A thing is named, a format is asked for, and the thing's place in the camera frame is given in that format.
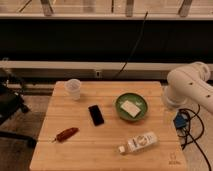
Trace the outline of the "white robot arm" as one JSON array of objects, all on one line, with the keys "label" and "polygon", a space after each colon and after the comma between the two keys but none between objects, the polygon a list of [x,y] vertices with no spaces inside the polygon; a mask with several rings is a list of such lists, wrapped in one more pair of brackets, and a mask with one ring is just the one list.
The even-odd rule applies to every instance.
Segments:
[{"label": "white robot arm", "polygon": [[191,99],[213,114],[213,86],[207,83],[210,76],[210,69],[203,62],[193,62],[171,70],[163,92],[164,104],[168,108],[180,108]]}]

